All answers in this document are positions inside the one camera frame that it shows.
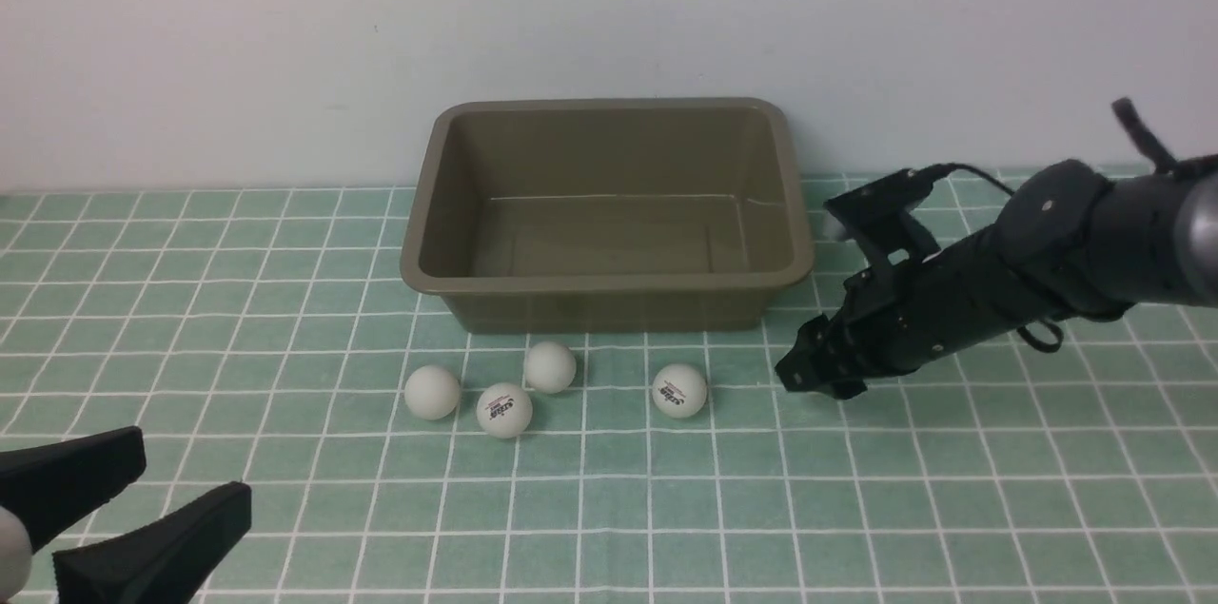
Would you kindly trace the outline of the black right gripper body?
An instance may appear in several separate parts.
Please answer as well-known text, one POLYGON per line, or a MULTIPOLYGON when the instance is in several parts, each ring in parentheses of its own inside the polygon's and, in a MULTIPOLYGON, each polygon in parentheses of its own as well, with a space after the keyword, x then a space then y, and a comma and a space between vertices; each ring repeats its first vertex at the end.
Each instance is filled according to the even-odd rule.
POLYGON ((853 275, 823 331, 826 376, 900 376, 1047 317, 1047 289, 1009 267, 991 228, 907 259, 883 283, 853 275))

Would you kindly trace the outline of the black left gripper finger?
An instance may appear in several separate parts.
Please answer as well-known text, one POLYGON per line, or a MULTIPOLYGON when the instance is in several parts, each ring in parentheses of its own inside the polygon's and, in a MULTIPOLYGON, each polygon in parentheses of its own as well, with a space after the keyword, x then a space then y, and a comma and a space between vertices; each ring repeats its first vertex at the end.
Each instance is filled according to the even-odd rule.
POLYGON ((52 554, 61 603, 188 603, 252 525, 252 488, 231 481, 111 539, 52 554))
POLYGON ((1 453, 1 505, 26 528, 32 552, 108 504, 147 469, 136 426, 1 453))

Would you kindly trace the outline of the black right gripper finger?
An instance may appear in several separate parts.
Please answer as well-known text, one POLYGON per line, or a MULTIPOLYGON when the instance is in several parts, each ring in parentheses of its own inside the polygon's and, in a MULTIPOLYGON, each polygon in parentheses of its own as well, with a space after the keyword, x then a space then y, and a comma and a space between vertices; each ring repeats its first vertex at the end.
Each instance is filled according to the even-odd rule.
POLYGON ((818 346, 818 331, 828 328, 828 317, 821 314, 797 329, 795 343, 780 357, 776 374, 788 393, 827 393, 828 386, 814 371, 812 352, 818 346))
POLYGON ((808 390, 834 399, 853 399, 868 390, 864 379, 847 376, 805 376, 808 390))

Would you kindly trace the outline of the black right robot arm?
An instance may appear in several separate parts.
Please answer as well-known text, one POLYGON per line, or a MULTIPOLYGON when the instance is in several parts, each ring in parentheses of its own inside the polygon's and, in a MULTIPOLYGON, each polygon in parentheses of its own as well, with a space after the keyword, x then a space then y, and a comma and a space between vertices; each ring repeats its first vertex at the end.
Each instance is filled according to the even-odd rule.
POLYGON ((836 235, 861 248, 833 315, 797 330, 775 371, 789 392, 836 399, 870 381, 1015 332, 1061 348, 1061 321, 1119 320, 1133 306, 1212 306, 1217 298, 1216 157, 1178 160, 1132 102, 1112 105, 1152 172, 1113 180, 1078 160, 1019 188, 991 225, 940 247, 914 209, 959 163, 904 169, 829 198, 836 235))

